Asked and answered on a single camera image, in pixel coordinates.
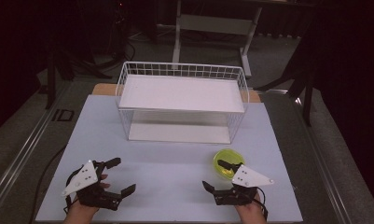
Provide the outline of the person's right hand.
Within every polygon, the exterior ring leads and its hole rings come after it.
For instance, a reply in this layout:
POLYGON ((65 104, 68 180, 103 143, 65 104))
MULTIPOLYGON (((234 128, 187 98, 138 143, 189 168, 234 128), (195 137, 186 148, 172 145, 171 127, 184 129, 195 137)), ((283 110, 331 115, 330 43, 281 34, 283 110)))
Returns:
POLYGON ((261 208, 260 196, 255 195, 255 201, 246 205, 236 205, 235 209, 240 217, 242 224, 267 224, 261 208))

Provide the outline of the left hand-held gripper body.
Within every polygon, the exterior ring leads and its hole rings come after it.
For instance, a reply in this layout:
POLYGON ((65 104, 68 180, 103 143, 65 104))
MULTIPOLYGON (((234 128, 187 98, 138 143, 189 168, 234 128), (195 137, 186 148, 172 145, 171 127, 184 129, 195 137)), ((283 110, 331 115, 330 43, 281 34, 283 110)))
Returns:
POLYGON ((86 206, 118 210, 118 205, 122 201, 121 195, 107 192, 101 186, 102 173, 106 169, 104 163, 105 161, 88 161, 70 174, 62 191, 66 201, 65 211, 72 205, 72 193, 75 193, 80 203, 86 206))

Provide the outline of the green round bowl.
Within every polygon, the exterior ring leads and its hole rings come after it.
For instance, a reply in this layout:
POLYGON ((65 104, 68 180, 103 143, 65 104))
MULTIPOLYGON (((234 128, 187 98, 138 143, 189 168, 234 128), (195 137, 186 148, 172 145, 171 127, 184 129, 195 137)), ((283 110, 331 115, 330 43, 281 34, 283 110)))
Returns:
POLYGON ((224 175, 224 174, 222 174, 219 171, 219 168, 218 168, 218 165, 217 165, 217 162, 219 160, 227 161, 229 163, 234 163, 234 164, 245 163, 243 156, 239 152, 237 152, 237 151, 235 151, 235 150, 233 150, 231 148, 223 148, 223 149, 219 150, 214 155, 214 158, 213 158, 213 167, 214 167, 215 171, 221 177, 224 177, 226 179, 231 179, 234 176, 234 174, 232 174, 232 175, 224 175))

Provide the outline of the person's left hand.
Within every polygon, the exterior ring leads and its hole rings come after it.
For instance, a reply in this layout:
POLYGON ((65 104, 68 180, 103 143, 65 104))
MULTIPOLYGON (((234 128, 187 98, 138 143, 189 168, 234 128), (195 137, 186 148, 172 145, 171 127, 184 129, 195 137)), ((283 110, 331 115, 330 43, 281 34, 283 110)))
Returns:
POLYGON ((75 197, 62 224, 90 224, 99 207, 81 204, 75 197))

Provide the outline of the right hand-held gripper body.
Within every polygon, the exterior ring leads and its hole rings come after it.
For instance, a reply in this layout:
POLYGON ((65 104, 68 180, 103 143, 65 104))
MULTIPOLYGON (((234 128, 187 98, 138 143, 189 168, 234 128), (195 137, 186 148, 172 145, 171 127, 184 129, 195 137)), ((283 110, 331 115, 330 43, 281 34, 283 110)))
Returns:
POLYGON ((246 205, 255 199, 257 190, 272 185, 273 179, 266 177, 243 164, 236 164, 237 172, 231 179, 232 188, 213 193, 217 205, 246 205))

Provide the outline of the white metal desk frame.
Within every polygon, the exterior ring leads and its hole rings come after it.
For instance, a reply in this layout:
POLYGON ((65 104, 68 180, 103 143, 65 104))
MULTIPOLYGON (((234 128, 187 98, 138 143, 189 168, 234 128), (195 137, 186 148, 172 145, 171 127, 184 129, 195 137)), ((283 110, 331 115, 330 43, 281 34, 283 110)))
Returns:
POLYGON ((179 63, 180 60, 182 30, 221 33, 228 35, 244 35, 246 37, 246 42, 245 45, 240 48, 240 58, 245 76, 247 78, 252 77, 248 59, 248 51, 254 38, 262 7, 257 7, 255 9, 253 19, 251 20, 183 14, 181 9, 182 0, 177 0, 173 63, 179 63))

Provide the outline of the black stand leg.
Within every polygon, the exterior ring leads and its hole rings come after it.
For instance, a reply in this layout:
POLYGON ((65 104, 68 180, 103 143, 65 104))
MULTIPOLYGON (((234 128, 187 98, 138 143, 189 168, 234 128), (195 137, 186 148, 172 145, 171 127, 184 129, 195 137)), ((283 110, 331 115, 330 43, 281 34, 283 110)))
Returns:
POLYGON ((306 78, 305 97, 303 103, 302 117, 307 126, 311 126, 310 113, 312 107, 312 90, 314 82, 314 73, 310 73, 306 78))

